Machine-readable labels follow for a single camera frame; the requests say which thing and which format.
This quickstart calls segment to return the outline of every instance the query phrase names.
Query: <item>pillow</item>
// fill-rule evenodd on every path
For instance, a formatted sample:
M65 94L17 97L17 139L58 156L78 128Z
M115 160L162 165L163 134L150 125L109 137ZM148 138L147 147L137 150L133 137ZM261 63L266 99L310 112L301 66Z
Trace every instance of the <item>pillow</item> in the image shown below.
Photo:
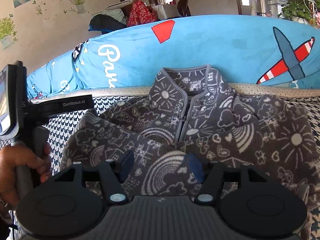
M89 31L105 31L109 33L126 27L125 24L118 22L111 16L98 14L91 19Z
M122 24L126 24L124 13L121 9L114 9L114 10L103 10L101 12L92 14L92 16L96 16L98 14L104 14L111 16L113 19L121 22Z

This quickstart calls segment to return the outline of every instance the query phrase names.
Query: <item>display screen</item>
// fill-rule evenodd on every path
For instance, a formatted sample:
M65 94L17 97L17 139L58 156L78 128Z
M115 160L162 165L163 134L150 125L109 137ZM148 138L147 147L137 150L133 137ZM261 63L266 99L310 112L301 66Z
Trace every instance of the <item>display screen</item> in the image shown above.
M7 72L0 76L0 127L4 132L10 127L10 116L7 109Z

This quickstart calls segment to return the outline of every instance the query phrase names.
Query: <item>red floral fabric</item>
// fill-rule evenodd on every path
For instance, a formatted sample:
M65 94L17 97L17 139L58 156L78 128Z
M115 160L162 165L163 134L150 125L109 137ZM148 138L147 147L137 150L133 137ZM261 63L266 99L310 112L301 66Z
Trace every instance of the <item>red floral fabric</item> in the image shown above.
M157 12L151 7L147 7L142 0L135 0L132 4L128 27L141 25L145 23L156 22L158 19Z

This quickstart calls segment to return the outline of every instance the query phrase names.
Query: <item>hand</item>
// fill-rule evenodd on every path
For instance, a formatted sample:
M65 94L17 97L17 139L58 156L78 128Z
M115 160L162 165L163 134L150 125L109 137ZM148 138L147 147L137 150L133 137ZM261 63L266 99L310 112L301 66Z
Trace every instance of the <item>hand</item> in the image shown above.
M41 183L47 181L52 175L50 171L51 147L47 143L44 147L43 158L37 157L29 148L24 146L6 146L0 150L0 198L2 201L15 207L19 197L15 189L17 166L26 165L36 169L41 175Z

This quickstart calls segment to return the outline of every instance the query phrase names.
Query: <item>jacket collar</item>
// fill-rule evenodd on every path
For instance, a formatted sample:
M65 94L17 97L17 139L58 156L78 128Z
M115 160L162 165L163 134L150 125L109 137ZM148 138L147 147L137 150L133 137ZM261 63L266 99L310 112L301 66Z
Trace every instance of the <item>jacket collar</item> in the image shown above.
M211 65L194 68L163 68L149 92L149 100L162 108L185 111L188 99L191 105L214 103L218 90L231 91L231 87Z

